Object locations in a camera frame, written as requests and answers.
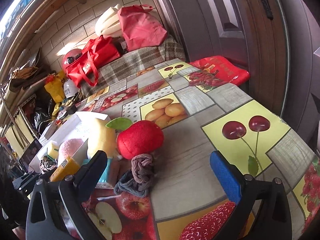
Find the plaid blanket cover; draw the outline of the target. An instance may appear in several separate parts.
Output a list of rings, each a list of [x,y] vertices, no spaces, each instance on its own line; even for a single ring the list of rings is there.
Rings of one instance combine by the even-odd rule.
[[[128,52],[122,57],[100,67],[98,69],[97,85],[92,87],[82,81],[81,92],[87,98],[137,72],[173,59],[186,60],[183,47],[169,35],[160,46],[145,47]]]

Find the smartphone showing video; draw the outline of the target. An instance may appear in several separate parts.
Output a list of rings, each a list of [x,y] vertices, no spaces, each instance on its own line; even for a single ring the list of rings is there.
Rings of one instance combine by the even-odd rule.
[[[40,142],[35,138],[32,143],[24,149],[24,152],[22,156],[20,157],[20,163],[25,166],[25,168],[28,168],[30,162],[33,160],[33,158],[37,155],[39,150],[42,148],[42,145]]]

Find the red tote bag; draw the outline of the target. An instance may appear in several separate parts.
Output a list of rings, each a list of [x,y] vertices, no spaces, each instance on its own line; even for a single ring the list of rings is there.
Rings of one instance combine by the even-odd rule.
[[[65,74],[78,88],[82,82],[94,87],[98,84],[98,69],[119,57],[113,38],[99,36],[87,42],[82,55],[66,68]]]

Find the grey metal door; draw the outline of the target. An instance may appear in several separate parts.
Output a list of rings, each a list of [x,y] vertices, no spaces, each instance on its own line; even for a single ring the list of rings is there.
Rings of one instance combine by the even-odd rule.
[[[319,0],[154,0],[195,61],[221,55],[250,74],[245,91],[306,142],[319,135]]]

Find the grey knotted scrunchie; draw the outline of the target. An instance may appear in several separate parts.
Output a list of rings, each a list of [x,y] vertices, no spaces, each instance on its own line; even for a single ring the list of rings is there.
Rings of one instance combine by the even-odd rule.
[[[123,174],[114,186],[114,194],[129,193],[139,198],[145,198],[153,186],[155,178],[153,156],[140,154],[131,159],[131,169]]]

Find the teal tissue pack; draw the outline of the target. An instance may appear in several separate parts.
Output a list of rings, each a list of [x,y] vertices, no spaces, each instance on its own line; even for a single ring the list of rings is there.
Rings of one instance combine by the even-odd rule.
[[[84,159],[83,162],[82,162],[82,165],[86,165],[87,163],[89,163],[90,159]],[[103,174],[101,175],[100,179],[99,179],[99,183],[106,183],[107,180],[108,180],[108,173],[109,173],[109,170],[111,168],[111,164],[112,164],[112,159],[109,159],[107,160],[107,166],[106,168],[104,169],[103,171]]]

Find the pale yellow hexagon sponge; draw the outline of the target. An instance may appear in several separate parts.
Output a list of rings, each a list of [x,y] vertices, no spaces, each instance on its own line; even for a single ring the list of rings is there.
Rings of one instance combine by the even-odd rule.
[[[87,157],[88,159],[98,151],[103,151],[108,159],[114,158],[116,154],[116,130],[107,127],[108,121],[95,118],[89,129],[87,142]]]

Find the yellow green tissue pack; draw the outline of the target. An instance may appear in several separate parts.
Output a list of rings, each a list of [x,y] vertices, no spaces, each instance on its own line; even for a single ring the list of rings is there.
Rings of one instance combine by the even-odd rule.
[[[63,180],[68,175],[74,175],[80,166],[78,163],[71,157],[67,156],[67,158],[58,166],[58,168],[53,172],[50,176],[50,182],[56,182]]]

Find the metal storage shelf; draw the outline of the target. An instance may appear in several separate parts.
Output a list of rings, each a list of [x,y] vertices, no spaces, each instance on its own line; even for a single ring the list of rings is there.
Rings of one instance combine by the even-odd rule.
[[[1,137],[5,137],[14,152],[21,157],[25,148],[33,142],[36,132],[26,114],[21,110],[36,98],[35,93],[44,86],[45,78],[52,70],[46,64],[28,79],[12,79],[3,95],[6,105],[1,104]]]

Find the red plush apple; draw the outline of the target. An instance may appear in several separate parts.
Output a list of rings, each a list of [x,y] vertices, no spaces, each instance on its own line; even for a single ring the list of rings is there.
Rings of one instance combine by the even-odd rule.
[[[125,159],[151,153],[160,148],[164,142],[164,134],[159,126],[148,120],[133,122],[128,118],[115,118],[106,127],[119,130],[117,149]]]

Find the fruit pattern tablecloth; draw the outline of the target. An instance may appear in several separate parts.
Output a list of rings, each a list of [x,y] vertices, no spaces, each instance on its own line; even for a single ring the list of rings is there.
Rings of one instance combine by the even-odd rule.
[[[241,173],[259,180],[280,178],[291,212],[292,238],[299,239],[311,211],[319,205],[309,178],[319,177],[318,157],[303,138],[231,83],[193,86],[191,65],[172,60],[145,75],[112,86],[111,92],[84,104],[83,112],[125,117],[133,122],[157,117],[153,105],[170,106],[185,117],[162,122],[164,144],[154,156],[156,180],[150,197],[113,196],[123,231],[142,238],[178,239],[182,229],[227,199],[210,168],[218,150]]]

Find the cream foam roll stack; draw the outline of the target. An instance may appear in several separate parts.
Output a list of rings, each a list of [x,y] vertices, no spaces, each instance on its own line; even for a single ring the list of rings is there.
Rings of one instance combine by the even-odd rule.
[[[106,37],[121,37],[123,35],[118,11],[122,8],[120,4],[109,7],[97,20],[95,24],[95,34]]]

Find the white helmet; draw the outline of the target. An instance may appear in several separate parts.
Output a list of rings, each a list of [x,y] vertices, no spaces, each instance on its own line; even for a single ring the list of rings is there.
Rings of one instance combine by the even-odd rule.
[[[65,83],[63,84],[63,91],[64,94],[66,96],[66,98],[72,98],[74,97],[77,92],[79,91],[79,88],[76,87],[76,85],[74,84],[74,82],[70,79],[67,79],[65,81]]]

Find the yellow rectangular sponge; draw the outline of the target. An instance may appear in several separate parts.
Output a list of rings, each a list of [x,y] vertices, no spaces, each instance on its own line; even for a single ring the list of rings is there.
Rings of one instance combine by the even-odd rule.
[[[59,146],[54,141],[49,141],[47,144],[47,155],[52,159],[58,159]]]

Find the pink fluffy pompom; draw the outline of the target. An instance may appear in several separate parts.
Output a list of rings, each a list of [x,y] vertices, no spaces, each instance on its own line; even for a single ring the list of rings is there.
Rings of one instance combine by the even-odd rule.
[[[83,143],[82,139],[68,139],[64,141],[59,147],[57,165],[59,166],[68,156],[72,157]]]

